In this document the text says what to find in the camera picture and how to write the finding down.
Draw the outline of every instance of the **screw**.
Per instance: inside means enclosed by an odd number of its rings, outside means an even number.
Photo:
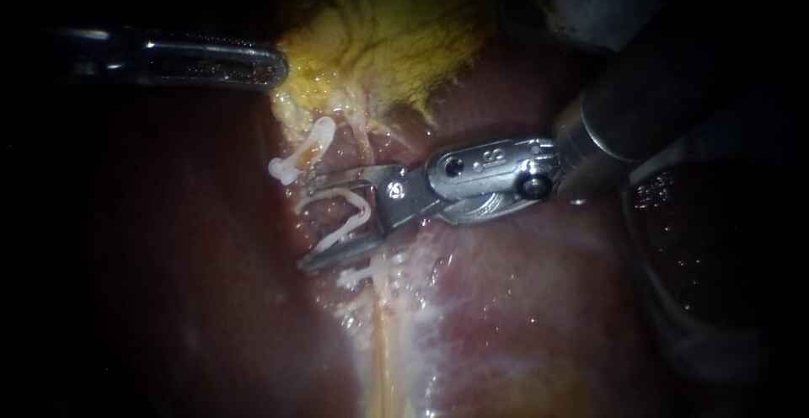
[[[402,183],[394,181],[388,185],[388,197],[393,200],[401,200],[405,198],[405,188]]]
[[[540,178],[531,178],[530,180],[522,183],[522,191],[525,192],[525,195],[527,196],[536,196],[536,198],[540,198],[548,193],[548,185]]]
[[[444,165],[444,173],[450,178],[454,178],[463,172],[463,160],[460,158],[450,158]]]

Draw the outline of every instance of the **yellow fat tissue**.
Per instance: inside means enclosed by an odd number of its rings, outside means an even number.
[[[454,80],[492,31],[492,0],[285,0],[277,46],[287,80],[272,93],[288,141],[322,115],[342,115],[357,143],[407,104],[435,126],[431,94]]]

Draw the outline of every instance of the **dark background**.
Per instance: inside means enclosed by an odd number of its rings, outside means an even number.
[[[3,225],[6,384],[13,397],[6,416],[145,416],[142,397],[133,393],[121,360],[103,324],[96,301],[91,259],[85,250],[87,210],[96,169],[103,160],[111,114],[144,92],[139,88],[57,89],[44,80],[39,59],[42,27],[63,24],[137,24],[212,35],[269,40],[278,31],[266,17],[279,0],[4,0],[8,12],[6,50],[7,103],[3,111]],[[798,0],[755,0],[748,5],[750,34],[761,35],[769,72],[785,88],[803,79],[801,29],[805,15]],[[164,91],[167,104],[187,97],[184,90]],[[793,180],[774,183],[753,176],[761,201],[801,200]],[[795,233],[785,242],[800,242],[801,219],[784,209],[784,224]],[[786,265],[763,265],[768,274],[784,277],[784,293],[792,293],[805,258]],[[786,325],[800,308],[785,308]],[[784,338],[784,347],[790,345]],[[790,367],[784,370],[783,379]],[[789,400],[782,383],[772,393]]]

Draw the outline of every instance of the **reflective metal surface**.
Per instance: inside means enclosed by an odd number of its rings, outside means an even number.
[[[646,26],[555,125],[559,196],[613,188],[754,78],[731,0],[678,0]]]
[[[315,177],[307,185],[316,197],[334,188],[375,192],[371,227],[353,233],[297,263],[314,273],[367,259],[392,233],[422,217],[452,225],[485,222],[547,201],[560,176],[552,141],[539,137],[463,143],[433,153],[423,167],[406,171],[398,164],[372,165]],[[528,194],[522,188],[544,191]]]
[[[131,27],[46,33],[45,69],[59,84],[213,86],[266,91],[287,76],[277,50],[246,40]]]

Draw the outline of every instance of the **metal forceps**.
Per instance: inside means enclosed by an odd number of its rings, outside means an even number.
[[[400,164],[371,165],[316,176],[306,184],[309,196],[370,188],[376,205],[365,233],[310,252],[297,268],[318,273],[354,265],[396,243],[401,228],[424,217],[459,225],[514,213],[547,201],[560,175],[554,141],[522,136],[445,147],[410,171]]]
[[[287,76],[275,48],[231,38],[131,26],[43,34],[44,72],[60,85],[202,86],[264,92]]]

